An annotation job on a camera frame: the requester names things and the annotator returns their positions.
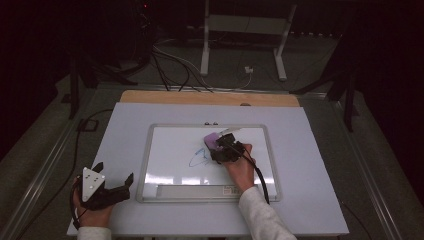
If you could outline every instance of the dark background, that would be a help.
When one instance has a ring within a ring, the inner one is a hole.
[[[216,1],[211,11],[272,17],[287,14],[287,11],[275,11],[281,5],[279,1],[261,2],[256,8],[250,7],[251,2]],[[122,42],[122,39],[137,38],[139,33],[140,24],[131,19],[134,1],[119,3],[119,6],[99,0],[0,3],[0,159],[55,98],[54,84],[69,74],[67,44],[81,47],[102,64],[117,67],[118,58],[134,56],[125,48],[128,44]],[[198,27],[203,23],[202,1],[147,3],[149,8],[145,13],[152,26],[159,26],[170,37],[184,41],[191,36],[187,25]],[[299,4],[291,29],[297,37],[321,34],[340,38],[323,75],[358,68],[357,90],[364,93],[368,107],[422,203],[423,11],[418,1],[306,2]],[[148,56],[149,44],[136,56]]]

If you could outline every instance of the handheld device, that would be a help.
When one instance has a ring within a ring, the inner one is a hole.
[[[73,184],[70,194],[71,214],[76,229],[80,227],[79,218],[75,215],[73,203],[74,191],[78,190],[80,204],[87,210],[96,211],[104,209],[113,204],[122,202],[130,198],[129,188],[134,181],[134,174],[131,173],[124,185],[113,189],[105,188],[106,177],[100,172],[103,170],[103,163],[98,163],[93,169],[84,168],[83,174],[77,176],[77,181]]]
[[[218,163],[235,162],[241,157],[240,153],[244,152],[243,144],[236,141],[232,133],[220,135],[214,132],[203,140],[211,153],[212,160]]]

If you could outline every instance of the wooden edge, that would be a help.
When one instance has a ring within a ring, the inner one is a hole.
[[[203,93],[127,90],[122,94],[120,102],[300,107],[299,101],[294,95],[258,93]]]

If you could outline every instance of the black cable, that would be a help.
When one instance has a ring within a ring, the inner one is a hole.
[[[79,216],[78,216],[78,220],[80,220],[81,219],[81,217],[86,213],[88,211],[88,209],[86,208],[85,210],[84,210],[84,212],[82,212]]]
[[[153,56],[153,60],[155,60],[156,68],[158,69],[159,76],[160,76],[160,78],[161,78],[161,80],[162,80],[162,83],[163,83],[163,85],[165,86],[166,91],[169,91],[169,88],[168,88],[168,82],[166,81],[166,79],[165,79],[165,78],[164,78],[164,76],[162,75],[162,74],[164,74],[164,72],[163,72],[163,70],[161,69],[161,67],[160,67],[160,65],[159,65],[158,60],[156,59],[156,56],[155,56],[155,55],[152,55],[152,56]]]
[[[75,214],[74,192],[75,192],[75,189],[77,189],[77,187],[80,183],[81,183],[81,178],[77,177],[77,181],[74,182],[74,184],[72,184],[71,194],[69,196],[69,207],[70,207],[70,210],[71,210],[71,215],[72,215],[72,220],[73,220],[72,224],[74,225],[74,227],[77,230],[80,228],[81,225],[78,221],[80,217],[77,217],[77,215]]]
[[[109,112],[109,111],[113,111],[113,109],[105,109],[105,110],[101,110],[98,111],[96,113],[93,113],[92,115],[90,115],[87,119],[85,119],[84,121],[82,121],[79,125],[78,125],[78,132],[77,132],[77,137],[76,137],[76,143],[75,143],[75,148],[74,148],[74,158],[73,158],[73,163],[72,163],[72,168],[71,171],[69,172],[68,176],[66,177],[66,180],[63,182],[63,184],[60,186],[60,188],[56,191],[56,193],[50,198],[49,201],[47,201],[46,204],[44,204],[44,206],[41,208],[41,210],[34,215],[34,217],[27,223],[27,225],[22,229],[21,233],[18,235],[18,237],[16,238],[17,240],[21,239],[22,236],[25,234],[25,232],[28,230],[28,228],[34,223],[34,221],[47,209],[47,207],[53,202],[53,200],[59,195],[59,193],[65,188],[65,186],[68,184],[69,179],[72,177],[75,168],[76,168],[76,164],[77,164],[77,153],[78,153],[78,140],[79,137],[81,135],[81,130],[82,128],[88,123],[89,120],[91,120],[92,117],[96,116],[97,114],[103,113],[103,112]]]
[[[244,151],[247,152],[247,154],[249,155],[249,158],[252,159],[252,156],[250,155],[249,151],[247,151],[246,148],[244,148]],[[256,163],[253,162],[253,160],[249,161],[250,164],[252,164],[253,168],[255,168],[256,173],[258,174],[259,179],[261,180],[261,184],[262,184],[262,188],[264,190],[264,196],[265,196],[265,200],[266,202],[269,204],[269,195],[268,195],[268,188],[266,187],[266,183],[265,183],[265,179],[264,176],[262,175],[261,170],[256,166]]]
[[[187,86],[189,86],[189,87],[191,87],[193,90],[196,90],[196,91],[200,92],[198,89],[194,88],[193,86],[188,85],[188,81],[190,80],[190,72],[189,72],[189,69],[188,69],[188,67],[187,67],[186,65],[184,65],[182,62],[177,61],[175,58],[171,58],[171,57],[168,57],[168,56],[166,56],[166,55],[160,55],[160,54],[158,54],[157,52],[153,52],[153,54],[154,54],[156,57],[158,57],[158,58],[163,58],[163,59],[166,59],[166,60],[171,60],[171,61],[175,61],[175,62],[180,63],[180,65],[181,65],[181,66],[184,68],[184,70],[186,71],[187,77],[186,77],[185,81],[184,81],[182,84],[180,84],[180,83],[178,83],[178,82],[175,82],[175,81],[172,81],[170,78],[166,77],[169,81],[171,81],[171,82],[173,82],[173,83],[175,83],[175,84],[177,84],[177,85],[180,85],[180,88],[178,89],[178,92],[181,92],[181,90],[182,90],[182,89],[183,89],[186,85],[187,85]]]
[[[193,77],[196,79],[196,81],[197,81],[197,83],[199,83],[204,89],[206,89],[207,91],[209,91],[209,92],[213,92],[212,90],[210,90],[209,88],[208,88],[208,86],[206,86],[205,84],[203,84],[198,78],[197,78],[197,76],[196,76],[196,74],[193,72],[193,70],[189,67],[189,66],[187,66],[186,64],[184,64],[182,61],[180,61],[178,58],[175,58],[174,56],[172,56],[172,55],[169,55],[169,54],[166,54],[166,53],[163,53],[163,52],[159,52],[159,51],[155,51],[155,50],[153,50],[153,53],[155,53],[155,54],[159,54],[159,55],[163,55],[163,56],[165,56],[165,57],[167,57],[169,60],[173,60],[173,61],[175,61],[175,62],[178,62],[179,64],[181,64],[182,66],[185,66],[185,68],[188,70],[188,71],[190,71],[190,73],[193,75]]]
[[[352,211],[352,209],[350,209],[349,206],[347,206],[347,204],[345,204],[342,200],[339,199],[339,197],[337,197],[337,200],[339,200],[340,204],[342,204],[349,212],[350,214],[352,214],[352,216],[358,221],[358,223],[361,225],[361,227],[365,230],[365,232],[368,235],[368,238],[370,240],[372,240],[371,234],[368,231],[368,229],[365,227],[364,223],[362,223],[362,221],[359,219],[359,217]]]

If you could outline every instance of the right hand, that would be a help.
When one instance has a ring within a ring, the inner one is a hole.
[[[245,151],[243,153],[244,156],[246,156],[248,159],[251,159],[249,153],[252,151],[252,145],[243,144],[243,146],[248,152],[247,153]],[[225,166],[234,184],[242,193],[254,186],[254,168],[252,164],[247,162],[247,160],[243,157],[240,157],[240,159],[235,162],[223,162],[222,165]]]

